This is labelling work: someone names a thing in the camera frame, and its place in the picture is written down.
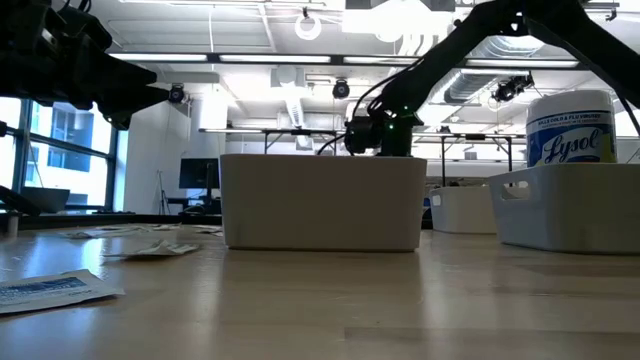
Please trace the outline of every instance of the bin handle cutout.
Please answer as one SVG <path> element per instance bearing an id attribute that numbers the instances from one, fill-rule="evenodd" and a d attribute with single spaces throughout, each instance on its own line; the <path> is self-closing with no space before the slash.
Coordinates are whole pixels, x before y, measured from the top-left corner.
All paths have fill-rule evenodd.
<path id="1" fill-rule="evenodd" d="M 526 181 L 520 181 L 517 184 L 503 184 L 500 190 L 500 197 L 504 201 L 529 200 L 531 198 L 531 187 Z"/>

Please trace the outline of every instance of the lysol disinfecting wipes container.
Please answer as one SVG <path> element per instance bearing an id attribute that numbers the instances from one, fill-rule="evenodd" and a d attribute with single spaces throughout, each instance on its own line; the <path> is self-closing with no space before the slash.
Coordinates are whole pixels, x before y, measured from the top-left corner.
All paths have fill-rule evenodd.
<path id="1" fill-rule="evenodd" d="M 609 94 L 580 90 L 534 101 L 527 117 L 527 159 L 529 167 L 617 162 L 615 117 Z"/>

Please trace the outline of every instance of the ceiling beam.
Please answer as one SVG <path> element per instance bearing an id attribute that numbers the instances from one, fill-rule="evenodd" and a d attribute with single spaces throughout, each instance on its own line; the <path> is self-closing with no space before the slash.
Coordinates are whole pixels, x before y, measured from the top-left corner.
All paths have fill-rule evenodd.
<path id="1" fill-rule="evenodd" d="M 264 32 L 267 34 L 267 39 L 269 40 L 269 46 L 271 47 L 271 51 L 278 52 L 278 48 L 276 47 L 276 42 L 273 39 L 273 33 L 271 32 L 271 27 L 269 27 L 269 19 L 267 18 L 267 12 L 264 8 L 264 4 L 258 5 L 258 11 L 260 12 L 260 17 L 262 18 L 262 24 L 264 25 Z"/>

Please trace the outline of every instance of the blue label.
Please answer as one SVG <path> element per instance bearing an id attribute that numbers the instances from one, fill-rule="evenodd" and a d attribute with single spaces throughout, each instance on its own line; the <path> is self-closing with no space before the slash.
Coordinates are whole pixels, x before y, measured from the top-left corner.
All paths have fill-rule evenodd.
<path id="1" fill-rule="evenodd" d="M 616 162 L 609 111 L 575 111 L 527 124 L 529 167 L 572 162 Z"/>
<path id="2" fill-rule="evenodd" d="M 29 283 L 24 285 L 12 285 L 0 287 L 0 300 L 26 297 L 47 291 L 70 289 L 87 286 L 80 279 L 75 277 L 42 281 L 39 283 Z"/>

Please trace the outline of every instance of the table surface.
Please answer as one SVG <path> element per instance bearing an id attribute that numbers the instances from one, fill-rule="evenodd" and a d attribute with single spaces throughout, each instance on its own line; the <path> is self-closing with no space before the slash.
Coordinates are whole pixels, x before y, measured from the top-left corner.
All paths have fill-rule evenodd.
<path id="1" fill-rule="evenodd" d="M 102 258 L 165 238 L 202 250 Z M 179 231 L 0 240 L 0 281 L 89 269 L 115 299 L 0 317 L 0 359 L 638 359 L 640 259 L 422 234 L 409 254 L 229 251 Z"/>

